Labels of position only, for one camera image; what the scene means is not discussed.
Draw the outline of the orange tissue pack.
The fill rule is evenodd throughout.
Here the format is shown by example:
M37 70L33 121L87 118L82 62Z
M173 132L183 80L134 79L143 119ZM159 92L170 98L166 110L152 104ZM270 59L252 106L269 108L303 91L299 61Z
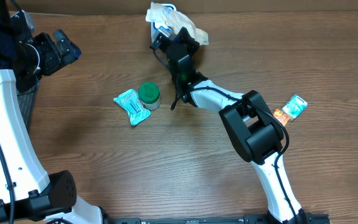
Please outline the orange tissue pack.
M282 110L276 109L273 112L273 116L283 125L286 126L290 120L289 115L285 114Z

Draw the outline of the green lid jar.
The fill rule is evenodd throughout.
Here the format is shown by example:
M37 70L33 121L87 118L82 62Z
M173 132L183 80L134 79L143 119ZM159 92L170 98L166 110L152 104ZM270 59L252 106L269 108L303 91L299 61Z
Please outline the green lid jar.
M160 102L159 87L152 82L145 82L139 87L139 100L148 110L156 110Z

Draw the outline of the teal tissue pack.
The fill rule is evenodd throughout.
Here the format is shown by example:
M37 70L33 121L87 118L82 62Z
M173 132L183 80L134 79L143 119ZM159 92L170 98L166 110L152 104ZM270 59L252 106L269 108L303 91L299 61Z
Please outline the teal tissue pack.
M291 119L296 119L306 109L308 103L300 96L293 95L282 108L282 111Z

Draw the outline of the teal snack wrapper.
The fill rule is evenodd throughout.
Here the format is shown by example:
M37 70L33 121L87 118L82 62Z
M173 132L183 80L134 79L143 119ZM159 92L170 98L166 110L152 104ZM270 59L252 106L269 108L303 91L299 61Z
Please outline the teal snack wrapper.
M132 126L137 126L151 115L150 110L140 102L138 93L134 89L121 93L113 100L127 113Z

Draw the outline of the beige dried food pouch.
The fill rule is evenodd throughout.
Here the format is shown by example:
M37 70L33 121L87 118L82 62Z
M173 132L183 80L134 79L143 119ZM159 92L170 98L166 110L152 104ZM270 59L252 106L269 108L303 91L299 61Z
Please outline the beige dried food pouch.
M173 11L160 3L151 2L150 8L147 10L145 20L149 23L158 22L165 24L173 30L173 34L177 35L181 28L186 28L192 38L200 45L208 45L208 33L195 26L191 19L180 11Z

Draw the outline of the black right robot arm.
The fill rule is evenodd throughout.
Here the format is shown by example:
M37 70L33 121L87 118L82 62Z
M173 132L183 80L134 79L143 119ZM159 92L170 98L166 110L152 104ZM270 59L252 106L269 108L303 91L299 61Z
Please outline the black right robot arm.
M283 165L290 139L287 130L254 90L234 93L215 85L196 71L193 56L199 43L186 28L179 33L159 27L152 32L152 50L167 57L164 66L172 76L175 101L219 114L237 154L254 167L268 201L270 223L306 223Z

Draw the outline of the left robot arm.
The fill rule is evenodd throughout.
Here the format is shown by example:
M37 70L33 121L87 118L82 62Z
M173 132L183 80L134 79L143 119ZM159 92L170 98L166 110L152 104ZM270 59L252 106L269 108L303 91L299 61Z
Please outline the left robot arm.
M33 29L23 10L10 15L0 1L0 223L107 223L100 207L77 194L70 172L43 168L30 141L18 98L81 55L64 31L33 36Z

